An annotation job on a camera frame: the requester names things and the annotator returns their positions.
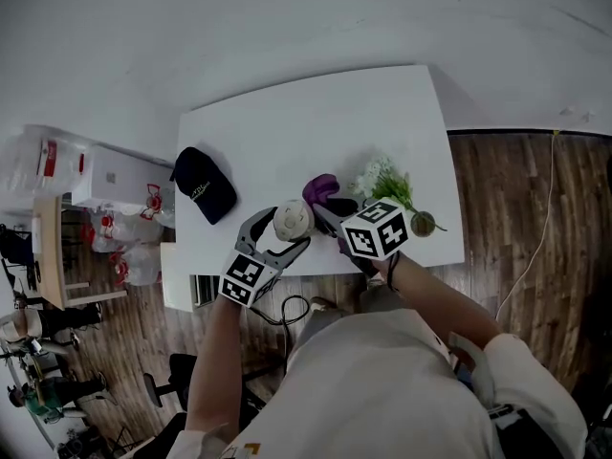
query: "person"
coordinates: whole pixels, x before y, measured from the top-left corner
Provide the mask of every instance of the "person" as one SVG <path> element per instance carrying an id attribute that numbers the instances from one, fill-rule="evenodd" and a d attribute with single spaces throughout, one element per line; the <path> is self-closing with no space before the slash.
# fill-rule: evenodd
<path id="1" fill-rule="evenodd" d="M 458 381 L 448 349 L 459 341 L 474 390 L 489 378 L 493 403 L 524 410 L 557 457 L 582 457 L 579 408 L 527 345 L 414 261 L 396 260 L 392 281 L 389 262 L 374 262 L 389 284 L 361 295 L 361 314 L 313 300 L 283 383 L 241 432 L 242 312 L 220 296 L 191 378 L 186 430 L 168 457 L 499 457 L 492 419 L 503 413 L 490 417 Z M 536 446 L 525 430 L 510 444 Z"/>
<path id="2" fill-rule="evenodd" d="M 82 310 L 66 308 L 64 311 L 26 309 L 22 299 L 18 304 L 17 311 L 0 317 L 0 339 L 9 343 L 26 338 L 50 339 L 66 328 L 82 328 L 102 321 L 99 304 L 88 304 Z"/>
<path id="3" fill-rule="evenodd" d="M 52 420 L 61 418 L 61 410 L 66 404 L 106 389 L 106 379 L 101 372 L 96 379 L 85 382 L 48 378 L 35 380 L 34 388 L 24 384 L 21 389 L 11 389 L 9 401 L 17 408 L 25 406 L 32 415 Z"/>

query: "white cable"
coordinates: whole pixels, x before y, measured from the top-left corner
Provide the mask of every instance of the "white cable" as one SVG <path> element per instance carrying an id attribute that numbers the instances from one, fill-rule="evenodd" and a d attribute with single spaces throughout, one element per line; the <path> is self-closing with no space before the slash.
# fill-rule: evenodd
<path id="1" fill-rule="evenodd" d="M 551 186 L 550 189 L 548 190 L 548 202 L 546 203 L 546 218 L 544 219 L 544 226 L 542 227 L 542 236 L 539 239 L 539 245 L 537 245 L 537 248 L 534 251 L 534 254 L 532 255 L 532 259 L 529 261 L 529 264 L 527 265 L 527 269 L 525 269 L 523 271 L 523 273 L 520 275 L 520 277 L 515 281 L 513 287 L 510 289 L 510 291 L 508 292 L 508 295 L 506 295 L 506 297 L 504 297 L 504 300 L 501 302 L 501 304 L 499 305 L 499 309 L 497 310 L 497 314 L 495 315 L 495 319 L 499 320 L 499 316 L 501 315 L 501 310 L 504 308 L 505 304 L 510 300 L 510 296 L 513 294 L 514 289 L 516 289 L 516 286 L 518 286 L 519 282 L 521 280 L 523 280 L 523 277 L 525 275 L 527 275 L 527 272 L 532 268 L 532 264 L 534 263 L 534 260 L 536 259 L 536 255 L 539 252 L 539 249 L 542 248 L 542 245 L 544 245 L 544 238 L 546 237 L 546 228 L 548 227 L 548 219 L 551 216 L 551 197 L 553 196 L 553 184 L 555 182 L 555 138 L 558 135 L 558 131 L 554 131 L 553 132 L 553 138 L 551 139 Z"/>

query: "white shirt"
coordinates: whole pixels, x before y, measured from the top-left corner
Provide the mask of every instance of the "white shirt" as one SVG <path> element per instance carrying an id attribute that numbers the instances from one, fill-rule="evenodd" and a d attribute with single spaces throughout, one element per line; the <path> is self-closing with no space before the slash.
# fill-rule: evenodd
<path id="1" fill-rule="evenodd" d="M 485 356 L 495 402 L 525 408 L 581 458 L 586 423 L 527 345 L 500 335 Z M 246 458 L 258 449 L 254 459 L 484 459 L 492 435 L 487 411 L 455 378 L 446 347 L 415 311 L 396 310 L 345 317 L 314 335 L 230 446 L 214 432 L 183 431 L 168 457 Z"/>
<path id="2" fill-rule="evenodd" d="M 26 320 L 28 321 L 28 335 L 38 339 L 42 337 L 42 321 L 37 310 L 24 310 L 26 313 Z M 17 329 L 15 327 L 15 320 L 19 315 L 18 311 L 11 313 L 5 317 L 0 317 L 0 339 L 13 342 L 19 341 L 22 337 L 19 337 Z"/>

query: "cap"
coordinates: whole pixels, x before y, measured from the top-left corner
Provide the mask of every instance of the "cap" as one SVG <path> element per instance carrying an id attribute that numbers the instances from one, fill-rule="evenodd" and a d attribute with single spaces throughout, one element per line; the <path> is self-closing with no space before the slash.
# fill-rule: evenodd
<path id="1" fill-rule="evenodd" d="M 174 164 L 171 180 L 191 199 L 212 225 L 236 204 L 236 191 L 209 155 L 185 148 Z"/>

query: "table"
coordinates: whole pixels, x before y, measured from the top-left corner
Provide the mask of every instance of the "table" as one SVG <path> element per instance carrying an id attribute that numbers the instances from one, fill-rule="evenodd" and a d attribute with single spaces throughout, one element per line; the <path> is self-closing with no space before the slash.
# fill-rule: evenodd
<path id="1" fill-rule="evenodd" d="M 61 247 L 61 197 L 34 199 L 33 218 L 40 219 L 40 251 L 34 254 L 34 262 L 38 263 L 40 281 L 39 294 L 63 310 L 67 307 L 90 304 L 127 295 L 126 291 L 117 291 L 103 295 L 89 295 L 69 299 L 67 291 L 89 287 L 88 282 L 66 284 L 64 280 L 64 265 Z"/>
<path id="2" fill-rule="evenodd" d="M 431 212 L 448 230 L 411 236 L 403 252 L 425 266 L 464 260 L 454 166 L 426 66 L 317 76 L 214 103 L 182 116 L 178 151 L 188 146 L 217 162 L 239 201 L 211 226 L 177 189 L 177 250 L 185 273 L 219 274 L 251 215 L 301 198 L 302 188 L 321 173 L 333 173 L 347 186 L 382 153 L 409 173 L 415 207 Z M 283 247 L 271 224 L 258 248 Z M 318 235 L 285 274 L 356 270 L 338 253 L 335 240 Z"/>

